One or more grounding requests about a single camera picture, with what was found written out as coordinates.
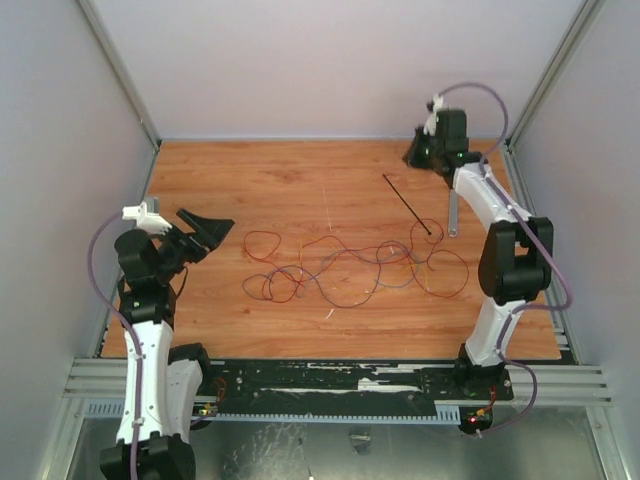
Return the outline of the black zip tie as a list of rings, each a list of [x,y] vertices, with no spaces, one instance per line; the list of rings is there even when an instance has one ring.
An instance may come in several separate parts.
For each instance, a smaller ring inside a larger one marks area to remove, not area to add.
[[[429,227],[424,223],[424,221],[422,220],[422,218],[416,213],[416,211],[413,209],[413,207],[407,202],[407,200],[404,198],[404,196],[400,193],[400,191],[396,188],[396,186],[393,184],[393,182],[391,181],[391,179],[386,175],[386,174],[382,174],[381,175],[382,178],[384,179],[384,181],[389,185],[389,187],[392,189],[392,191],[395,193],[395,195],[398,197],[398,199],[403,203],[403,205],[407,208],[407,210],[411,213],[411,215],[415,218],[415,220],[422,226],[422,228],[425,230],[425,232],[427,233],[428,236],[432,235],[432,231],[429,229]]]

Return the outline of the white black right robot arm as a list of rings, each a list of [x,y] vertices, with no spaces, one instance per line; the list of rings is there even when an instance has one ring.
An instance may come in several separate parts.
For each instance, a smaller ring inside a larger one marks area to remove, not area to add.
[[[482,154],[469,150],[463,110],[439,107],[435,101],[427,109],[425,125],[415,129],[404,160],[442,177],[487,233],[478,264],[485,299],[453,374],[456,391],[476,398],[504,382],[505,348],[523,309],[550,285],[551,267],[544,255],[552,253],[554,227],[548,218],[514,203]]]

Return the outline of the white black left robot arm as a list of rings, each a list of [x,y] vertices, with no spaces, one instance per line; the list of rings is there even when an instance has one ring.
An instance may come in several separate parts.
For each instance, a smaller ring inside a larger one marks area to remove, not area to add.
[[[196,395],[215,381],[200,343],[175,346],[178,295],[172,279],[216,250],[234,226],[185,209],[177,213],[189,232],[169,223],[147,203],[125,207],[134,222],[114,243],[122,276],[119,303],[109,308],[125,333],[125,402],[115,446],[100,454],[107,479],[193,479],[196,460],[189,435]]]

